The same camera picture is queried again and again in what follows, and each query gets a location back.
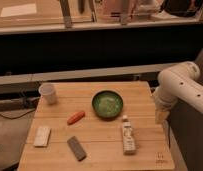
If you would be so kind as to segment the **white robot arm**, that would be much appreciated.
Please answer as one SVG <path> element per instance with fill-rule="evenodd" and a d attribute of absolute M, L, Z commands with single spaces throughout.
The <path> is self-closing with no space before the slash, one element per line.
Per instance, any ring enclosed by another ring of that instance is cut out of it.
<path fill-rule="evenodd" d="M 197 80 L 200 69 L 194 62 L 182 62 L 158 74 L 159 86 L 153 92 L 158 124 L 169 116 L 178 99 L 182 99 L 203 114 L 203 86 Z"/>

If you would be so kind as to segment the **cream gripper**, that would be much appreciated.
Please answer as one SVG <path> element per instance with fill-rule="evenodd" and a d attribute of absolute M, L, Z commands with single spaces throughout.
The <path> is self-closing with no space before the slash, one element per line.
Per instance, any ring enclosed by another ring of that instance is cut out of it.
<path fill-rule="evenodd" d="M 168 102 L 165 102 L 159 98 L 155 98 L 155 119 L 157 124 L 162 124 L 169 115 L 169 110 L 171 105 Z"/>

